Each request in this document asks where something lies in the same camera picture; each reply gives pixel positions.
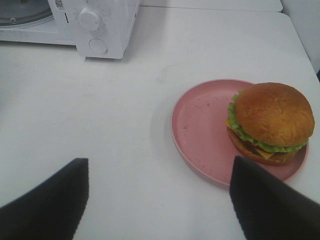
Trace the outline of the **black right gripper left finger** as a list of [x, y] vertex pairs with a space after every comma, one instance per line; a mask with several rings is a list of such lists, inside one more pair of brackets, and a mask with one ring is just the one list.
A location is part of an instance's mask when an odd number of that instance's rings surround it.
[[0, 208], [2, 240], [71, 240], [89, 198], [89, 160], [76, 158]]

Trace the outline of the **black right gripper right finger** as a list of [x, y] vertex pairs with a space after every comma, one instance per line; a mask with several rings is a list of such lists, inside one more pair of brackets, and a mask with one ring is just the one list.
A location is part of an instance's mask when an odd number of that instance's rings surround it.
[[320, 238], [320, 205], [246, 157], [234, 158], [229, 195], [247, 240]]

